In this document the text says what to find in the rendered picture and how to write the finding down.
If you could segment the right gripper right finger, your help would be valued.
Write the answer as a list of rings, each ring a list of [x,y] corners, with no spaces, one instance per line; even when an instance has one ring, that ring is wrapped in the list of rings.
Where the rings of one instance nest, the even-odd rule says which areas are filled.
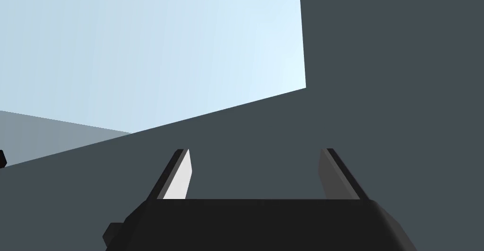
[[[318,175],[327,199],[369,198],[333,148],[321,150]]]

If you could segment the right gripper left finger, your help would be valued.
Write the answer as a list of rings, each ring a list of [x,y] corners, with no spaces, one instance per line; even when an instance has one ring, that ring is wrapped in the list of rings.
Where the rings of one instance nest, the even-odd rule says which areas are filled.
[[[177,149],[147,199],[185,199],[191,177],[190,151],[188,149]]]

